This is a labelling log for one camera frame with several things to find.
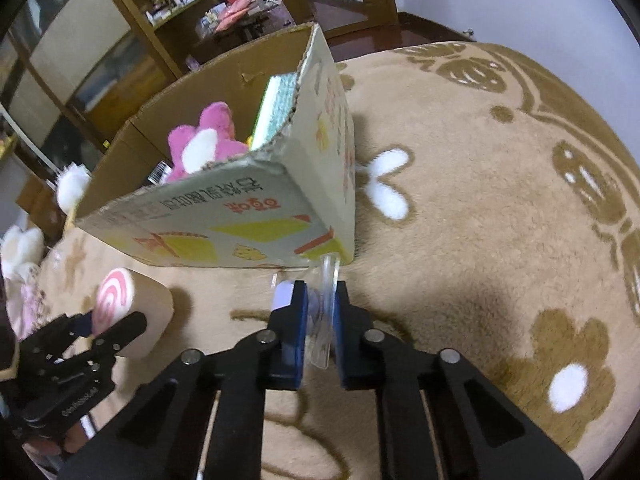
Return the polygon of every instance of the metal bolt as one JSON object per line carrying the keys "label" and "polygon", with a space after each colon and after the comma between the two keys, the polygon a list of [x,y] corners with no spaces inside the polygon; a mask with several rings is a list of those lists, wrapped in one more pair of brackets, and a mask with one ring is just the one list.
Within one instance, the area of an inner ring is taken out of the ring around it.
{"label": "metal bolt", "polygon": [[460,354],[453,348],[445,348],[440,352],[440,358],[444,362],[454,365],[460,361]]}
{"label": "metal bolt", "polygon": [[377,328],[370,328],[364,333],[364,339],[370,343],[381,343],[385,339],[385,333]]}
{"label": "metal bolt", "polygon": [[200,360],[201,356],[202,354],[198,350],[190,348],[189,350],[182,352],[180,355],[180,361],[186,365],[194,365]]}
{"label": "metal bolt", "polygon": [[260,332],[258,332],[255,336],[263,345],[276,341],[276,333],[273,330],[269,330],[268,328],[260,330]]}

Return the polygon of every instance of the pink and white roll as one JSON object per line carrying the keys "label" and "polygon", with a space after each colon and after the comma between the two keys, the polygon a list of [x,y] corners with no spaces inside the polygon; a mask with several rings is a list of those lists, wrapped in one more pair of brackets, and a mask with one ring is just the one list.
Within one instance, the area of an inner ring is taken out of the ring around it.
{"label": "pink and white roll", "polygon": [[92,332],[100,335],[131,312],[145,314],[146,330],[118,355],[141,358],[151,352],[169,324],[174,314],[174,300],[162,283],[135,270],[113,269],[98,288]]}

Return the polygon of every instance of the fleece blanket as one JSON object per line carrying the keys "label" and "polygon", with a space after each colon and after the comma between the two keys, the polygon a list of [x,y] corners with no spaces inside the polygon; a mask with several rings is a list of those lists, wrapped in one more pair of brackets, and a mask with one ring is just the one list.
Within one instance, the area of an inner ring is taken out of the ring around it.
{"label": "fleece blanket", "polygon": [[[589,478],[640,408],[640,170],[571,88],[503,46],[435,43],[340,63],[355,125],[354,304],[435,352],[456,348]],[[119,360],[106,423],[186,348],[264,327],[268,269],[147,267],[71,231],[44,261],[49,317],[86,311],[108,271],[170,288],[148,357]],[[309,368],[269,393],[262,478],[377,478],[374,394]]]}

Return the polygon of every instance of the dark brown floor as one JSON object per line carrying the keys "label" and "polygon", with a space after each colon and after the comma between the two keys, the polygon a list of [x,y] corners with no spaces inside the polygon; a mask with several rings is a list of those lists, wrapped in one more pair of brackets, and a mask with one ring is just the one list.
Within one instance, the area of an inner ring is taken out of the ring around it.
{"label": "dark brown floor", "polygon": [[372,52],[435,41],[468,41],[464,36],[427,20],[404,18],[396,25],[359,30],[327,40],[335,61],[364,56]]}

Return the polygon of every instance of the clear plastic package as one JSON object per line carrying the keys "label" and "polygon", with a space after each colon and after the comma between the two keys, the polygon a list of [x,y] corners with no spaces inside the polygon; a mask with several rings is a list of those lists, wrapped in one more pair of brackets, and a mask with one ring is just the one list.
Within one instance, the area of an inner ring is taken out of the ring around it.
{"label": "clear plastic package", "polygon": [[308,319],[306,323],[306,360],[314,366],[329,366],[331,344],[334,340],[335,291],[340,271],[340,255],[325,254],[308,269],[300,273],[288,271],[274,274],[271,310],[287,306],[293,292],[293,282],[303,280],[308,294]]}

